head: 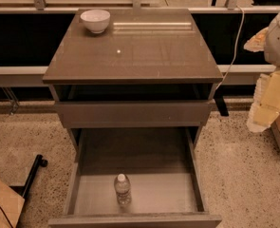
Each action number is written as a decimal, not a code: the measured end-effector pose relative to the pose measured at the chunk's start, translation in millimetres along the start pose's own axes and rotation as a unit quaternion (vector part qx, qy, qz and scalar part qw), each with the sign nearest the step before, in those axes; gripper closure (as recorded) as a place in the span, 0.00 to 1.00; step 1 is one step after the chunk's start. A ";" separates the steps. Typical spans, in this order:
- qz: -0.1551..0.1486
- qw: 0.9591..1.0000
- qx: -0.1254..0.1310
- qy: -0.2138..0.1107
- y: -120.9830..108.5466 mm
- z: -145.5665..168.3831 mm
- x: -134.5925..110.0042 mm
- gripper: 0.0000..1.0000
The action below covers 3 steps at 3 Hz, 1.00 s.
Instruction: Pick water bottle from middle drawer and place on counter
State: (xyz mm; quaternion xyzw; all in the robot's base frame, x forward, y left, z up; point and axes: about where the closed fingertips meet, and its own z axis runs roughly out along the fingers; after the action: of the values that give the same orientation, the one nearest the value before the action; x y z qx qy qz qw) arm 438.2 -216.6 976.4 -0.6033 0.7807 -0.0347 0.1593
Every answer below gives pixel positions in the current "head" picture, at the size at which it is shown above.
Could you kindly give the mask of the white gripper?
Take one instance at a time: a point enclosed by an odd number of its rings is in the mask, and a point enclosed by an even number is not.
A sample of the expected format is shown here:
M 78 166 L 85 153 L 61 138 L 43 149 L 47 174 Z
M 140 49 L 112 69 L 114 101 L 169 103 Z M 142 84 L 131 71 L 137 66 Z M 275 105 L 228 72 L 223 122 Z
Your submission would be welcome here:
M 244 49 L 250 52 L 264 50 L 265 60 L 280 67 L 280 12 L 268 28 L 262 28 L 245 43 Z M 261 74 L 257 80 L 247 127 L 253 133 L 263 132 L 279 115 L 280 70 L 276 70 L 270 75 Z

